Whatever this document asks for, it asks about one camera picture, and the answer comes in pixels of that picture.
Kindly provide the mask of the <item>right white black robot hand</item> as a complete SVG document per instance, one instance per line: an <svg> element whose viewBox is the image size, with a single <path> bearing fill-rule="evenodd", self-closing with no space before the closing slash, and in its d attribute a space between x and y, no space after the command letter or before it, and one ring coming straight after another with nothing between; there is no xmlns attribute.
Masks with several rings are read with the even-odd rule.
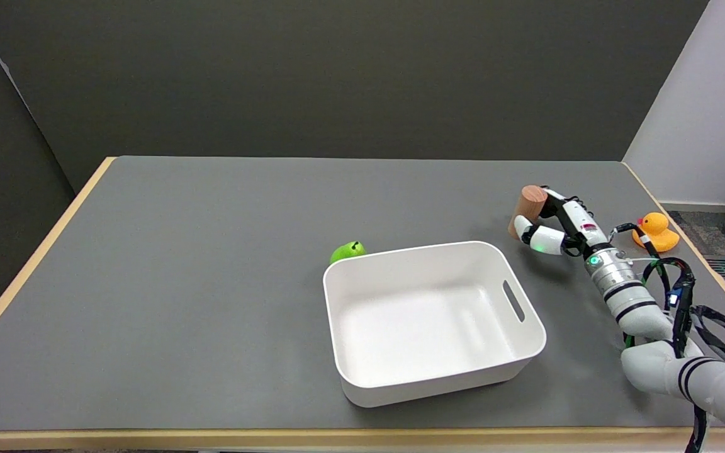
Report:
<svg viewBox="0 0 725 453"><path fill-rule="evenodd" d="M549 255L588 258L610 246L579 197L565 197L549 186L524 186L509 234L530 249Z"/></svg>

